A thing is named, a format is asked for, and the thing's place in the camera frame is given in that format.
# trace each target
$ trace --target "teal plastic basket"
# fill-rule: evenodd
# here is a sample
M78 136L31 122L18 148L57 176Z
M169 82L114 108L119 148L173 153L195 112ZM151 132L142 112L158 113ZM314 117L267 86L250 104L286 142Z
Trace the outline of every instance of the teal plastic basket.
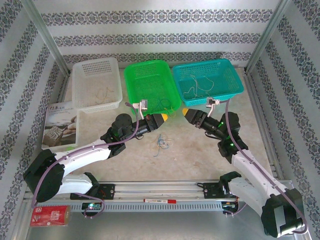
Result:
M228 59L176 65L173 78L186 106L207 102L207 97L225 101L244 91L244 86Z

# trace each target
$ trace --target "patterned wallpaper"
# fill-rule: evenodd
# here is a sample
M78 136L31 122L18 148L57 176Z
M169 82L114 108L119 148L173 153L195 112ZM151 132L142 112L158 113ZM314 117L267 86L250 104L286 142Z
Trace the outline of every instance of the patterned wallpaper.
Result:
M250 73L283 174L320 239L320 5L294 0Z
M9 239L49 102L65 80L17 0L0 0L0 240Z
M116 57L121 68L160 58L171 66L226 57L244 67L279 0L35 1L71 68Z

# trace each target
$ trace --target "red label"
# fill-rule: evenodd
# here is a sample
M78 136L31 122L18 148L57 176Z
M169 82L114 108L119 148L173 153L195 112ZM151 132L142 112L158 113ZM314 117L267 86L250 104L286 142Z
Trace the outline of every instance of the red label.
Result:
M30 226L65 226L69 217L70 206L37 206L33 209Z

